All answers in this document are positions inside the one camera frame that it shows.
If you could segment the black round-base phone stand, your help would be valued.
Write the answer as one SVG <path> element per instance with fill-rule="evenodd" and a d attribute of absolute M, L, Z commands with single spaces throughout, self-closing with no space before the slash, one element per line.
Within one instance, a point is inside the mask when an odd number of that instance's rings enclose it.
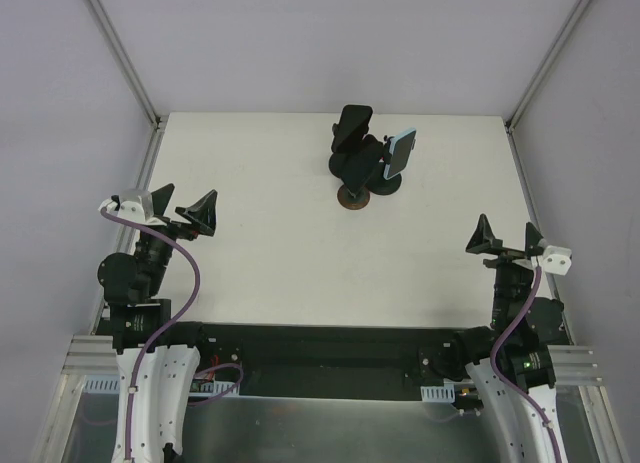
<path fill-rule="evenodd" d="M 390 151 L 390 138 L 388 136 L 384 136 L 384 150 L 383 156 L 377 163 L 376 169 L 374 173 L 369 178 L 366 188 L 376 195 L 380 196 L 388 196 L 399 190 L 402 183 L 402 175 L 400 173 L 396 174 L 390 179 L 386 179 L 384 177 L 384 172 L 387 166 L 387 163 L 391 159 L 391 151 Z"/>

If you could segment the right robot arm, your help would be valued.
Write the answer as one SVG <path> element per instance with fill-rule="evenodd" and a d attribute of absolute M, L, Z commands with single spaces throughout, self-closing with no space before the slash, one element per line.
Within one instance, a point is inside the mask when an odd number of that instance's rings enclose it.
<path fill-rule="evenodd" d="M 465 250 L 483 256 L 495 273 L 491 322 L 454 331 L 439 349 L 421 350 L 420 370 L 441 380 L 471 380 L 500 461 L 565 462 L 548 343 L 554 333 L 528 318 L 537 309 L 563 312 L 560 301 L 540 296 L 539 289 L 545 275 L 568 273 L 572 251 L 549 244 L 533 223 L 525 226 L 524 247 L 509 248 L 486 215 L 479 216 Z"/>

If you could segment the light blue phone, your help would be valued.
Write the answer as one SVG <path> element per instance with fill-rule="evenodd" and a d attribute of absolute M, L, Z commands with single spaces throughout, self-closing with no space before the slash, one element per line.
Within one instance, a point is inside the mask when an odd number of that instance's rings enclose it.
<path fill-rule="evenodd" d="M 383 156 L 383 178 L 385 180 L 391 180 L 405 170 L 415 147 L 416 134 L 417 130 L 415 128 L 409 128 L 385 138 L 385 153 Z"/>

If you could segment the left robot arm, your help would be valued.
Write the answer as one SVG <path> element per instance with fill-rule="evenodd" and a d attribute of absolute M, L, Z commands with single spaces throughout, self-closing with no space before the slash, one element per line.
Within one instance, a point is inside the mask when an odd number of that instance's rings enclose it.
<path fill-rule="evenodd" d="M 195 302 L 201 274 L 195 258 L 182 246 L 216 230 L 218 193 L 207 192 L 194 204 L 166 216 L 175 187 L 131 190 L 99 207 L 105 219 L 137 231 L 130 253 L 108 255 L 97 269 L 103 300 L 110 311 L 116 353 L 119 400 L 115 462 L 181 462 L 182 431 L 195 372 L 211 360 L 199 325 L 178 330 L 176 324 Z M 173 254 L 191 266 L 194 286 L 187 302 L 173 312 L 159 291 Z"/>

